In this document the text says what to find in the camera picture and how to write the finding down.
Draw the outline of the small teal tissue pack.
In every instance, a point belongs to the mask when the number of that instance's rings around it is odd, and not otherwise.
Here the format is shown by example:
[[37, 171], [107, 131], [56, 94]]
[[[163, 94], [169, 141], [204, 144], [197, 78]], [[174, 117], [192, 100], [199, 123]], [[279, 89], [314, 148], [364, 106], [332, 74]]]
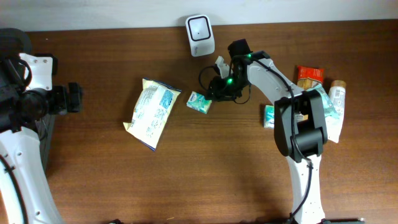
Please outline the small teal tissue pack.
[[266, 105], [264, 108], [264, 122], [265, 128], [274, 129], [274, 106]]
[[187, 101], [187, 106], [191, 109], [199, 111], [203, 114], [207, 114], [210, 106], [212, 104], [211, 100], [206, 100], [205, 97], [195, 91], [193, 91]]

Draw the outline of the cream snack bag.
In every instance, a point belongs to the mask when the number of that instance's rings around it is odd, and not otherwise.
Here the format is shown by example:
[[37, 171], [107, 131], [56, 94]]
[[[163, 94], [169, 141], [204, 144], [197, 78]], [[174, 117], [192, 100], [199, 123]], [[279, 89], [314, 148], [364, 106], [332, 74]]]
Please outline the cream snack bag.
[[142, 91], [135, 104], [131, 122], [123, 124], [125, 130], [155, 151], [181, 92], [164, 82], [143, 78]]

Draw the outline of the orange spaghetti packet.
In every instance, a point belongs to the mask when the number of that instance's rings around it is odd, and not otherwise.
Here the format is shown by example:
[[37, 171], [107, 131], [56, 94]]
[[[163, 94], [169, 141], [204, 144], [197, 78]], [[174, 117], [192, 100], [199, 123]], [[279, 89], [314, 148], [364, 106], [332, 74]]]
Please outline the orange spaghetti packet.
[[297, 67], [297, 86], [303, 90], [308, 90], [324, 81], [324, 69], [298, 66]]

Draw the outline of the teal wipes packet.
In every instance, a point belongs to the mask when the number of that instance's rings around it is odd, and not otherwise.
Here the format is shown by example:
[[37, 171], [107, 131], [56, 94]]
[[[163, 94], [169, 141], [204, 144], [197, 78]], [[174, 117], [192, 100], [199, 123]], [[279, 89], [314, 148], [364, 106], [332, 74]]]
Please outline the teal wipes packet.
[[322, 103], [323, 103], [323, 110], [324, 110], [324, 114], [325, 117], [328, 118], [333, 118], [333, 119], [338, 119], [338, 113], [335, 110], [334, 104], [332, 103], [332, 101], [330, 100], [330, 97], [328, 96], [328, 94], [326, 93], [325, 89], [322, 87], [321, 84], [317, 84], [315, 86], [313, 86], [312, 88], [307, 89], [307, 91], [312, 91], [312, 90], [316, 90], [321, 98], [322, 98]]

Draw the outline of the white tube with tan cap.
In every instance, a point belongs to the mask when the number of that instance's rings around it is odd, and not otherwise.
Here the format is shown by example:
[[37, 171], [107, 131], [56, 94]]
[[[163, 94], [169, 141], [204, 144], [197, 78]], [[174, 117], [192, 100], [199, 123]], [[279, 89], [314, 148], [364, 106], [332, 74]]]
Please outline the white tube with tan cap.
[[336, 111], [336, 115], [326, 117], [328, 139], [338, 143], [345, 115], [346, 82], [343, 80], [333, 81], [328, 96]]

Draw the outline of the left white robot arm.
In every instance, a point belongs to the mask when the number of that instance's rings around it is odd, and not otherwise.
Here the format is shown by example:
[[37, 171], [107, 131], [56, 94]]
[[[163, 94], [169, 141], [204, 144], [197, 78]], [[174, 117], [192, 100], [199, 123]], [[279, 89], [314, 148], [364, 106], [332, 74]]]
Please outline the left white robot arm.
[[50, 136], [46, 116], [78, 113], [82, 89], [75, 82], [53, 85], [57, 58], [18, 53], [1, 57], [1, 195], [9, 223], [63, 223], [40, 156]]

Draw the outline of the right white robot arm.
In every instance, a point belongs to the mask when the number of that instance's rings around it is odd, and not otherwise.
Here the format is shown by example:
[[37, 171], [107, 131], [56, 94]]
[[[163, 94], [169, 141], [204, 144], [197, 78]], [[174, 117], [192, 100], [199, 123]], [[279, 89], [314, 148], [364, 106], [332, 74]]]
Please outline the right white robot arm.
[[287, 223], [326, 223], [320, 198], [320, 162], [328, 140], [322, 97], [292, 83], [264, 51], [253, 52], [246, 39], [228, 46], [231, 61], [214, 64], [217, 76], [205, 98], [235, 101], [245, 87], [256, 86], [275, 109], [274, 140], [287, 159], [292, 179], [293, 206]]

